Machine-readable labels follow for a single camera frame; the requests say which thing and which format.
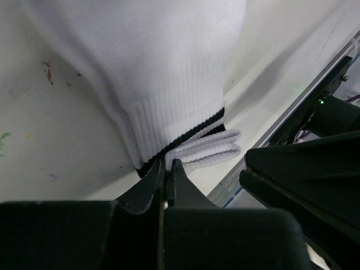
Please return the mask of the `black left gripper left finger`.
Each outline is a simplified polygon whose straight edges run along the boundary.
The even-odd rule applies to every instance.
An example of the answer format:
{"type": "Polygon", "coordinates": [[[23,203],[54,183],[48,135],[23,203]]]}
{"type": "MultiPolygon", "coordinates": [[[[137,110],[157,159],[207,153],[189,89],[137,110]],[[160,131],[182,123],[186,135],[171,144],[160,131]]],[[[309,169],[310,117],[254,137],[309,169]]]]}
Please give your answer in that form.
{"type": "Polygon", "coordinates": [[[139,182],[112,201],[112,210],[115,215],[159,215],[161,200],[162,160],[157,159],[139,182]]]}

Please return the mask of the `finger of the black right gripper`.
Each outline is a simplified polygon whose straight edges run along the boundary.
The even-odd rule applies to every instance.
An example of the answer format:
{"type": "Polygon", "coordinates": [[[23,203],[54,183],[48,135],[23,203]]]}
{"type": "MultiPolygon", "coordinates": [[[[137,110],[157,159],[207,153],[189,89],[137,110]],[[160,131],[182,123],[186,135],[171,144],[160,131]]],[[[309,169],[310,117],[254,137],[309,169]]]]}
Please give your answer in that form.
{"type": "Polygon", "coordinates": [[[307,242],[316,252],[359,253],[359,243],[321,219],[303,204],[271,187],[264,179],[244,170],[240,173],[239,181],[241,187],[261,204],[290,212],[300,223],[307,242]]]}
{"type": "Polygon", "coordinates": [[[255,193],[270,183],[293,191],[298,187],[331,187],[359,196],[359,132],[348,132],[293,145],[253,148],[245,154],[245,190],[255,193]]]}

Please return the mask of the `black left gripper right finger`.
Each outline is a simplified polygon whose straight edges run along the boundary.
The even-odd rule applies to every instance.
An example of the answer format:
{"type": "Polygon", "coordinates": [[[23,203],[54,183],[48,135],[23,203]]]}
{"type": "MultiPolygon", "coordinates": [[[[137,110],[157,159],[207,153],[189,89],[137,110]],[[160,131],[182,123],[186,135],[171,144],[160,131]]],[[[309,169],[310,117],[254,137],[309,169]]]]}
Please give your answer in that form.
{"type": "Polygon", "coordinates": [[[165,201],[169,208],[216,209],[211,202],[188,178],[182,162],[174,159],[165,179],[165,201]]]}

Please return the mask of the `white sock black stripes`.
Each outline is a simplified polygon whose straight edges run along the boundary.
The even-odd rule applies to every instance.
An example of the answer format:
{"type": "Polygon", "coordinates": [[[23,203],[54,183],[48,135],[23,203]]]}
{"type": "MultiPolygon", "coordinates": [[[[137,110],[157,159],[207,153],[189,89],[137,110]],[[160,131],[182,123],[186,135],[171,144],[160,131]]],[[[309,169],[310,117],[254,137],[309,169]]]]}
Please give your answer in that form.
{"type": "Polygon", "coordinates": [[[240,154],[223,88],[245,1],[23,1],[46,42],[94,88],[144,177],[240,154]]]}

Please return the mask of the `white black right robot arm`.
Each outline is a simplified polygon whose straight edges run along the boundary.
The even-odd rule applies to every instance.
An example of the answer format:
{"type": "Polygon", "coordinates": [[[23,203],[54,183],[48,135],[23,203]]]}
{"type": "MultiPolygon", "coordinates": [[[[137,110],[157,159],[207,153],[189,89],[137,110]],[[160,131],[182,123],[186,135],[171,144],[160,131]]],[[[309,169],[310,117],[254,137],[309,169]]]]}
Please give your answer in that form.
{"type": "Polygon", "coordinates": [[[249,150],[240,184],[264,205],[292,213],[326,253],[358,253],[359,108],[328,97],[308,116],[317,138],[249,150]]]}

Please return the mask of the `aluminium rail frame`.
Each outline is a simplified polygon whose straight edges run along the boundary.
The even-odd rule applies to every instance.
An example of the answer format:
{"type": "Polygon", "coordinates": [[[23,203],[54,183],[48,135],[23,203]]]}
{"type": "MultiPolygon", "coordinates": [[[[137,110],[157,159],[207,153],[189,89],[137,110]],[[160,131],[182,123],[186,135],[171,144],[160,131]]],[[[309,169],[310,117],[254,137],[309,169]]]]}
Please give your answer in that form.
{"type": "MultiPolygon", "coordinates": [[[[295,142],[310,121],[311,110],[346,82],[347,71],[359,56],[359,33],[330,61],[311,84],[300,94],[278,120],[254,145],[255,148],[285,145],[295,142]]],[[[240,172],[245,169],[241,159],[207,198],[220,208],[263,208],[239,183],[240,172]]]]}

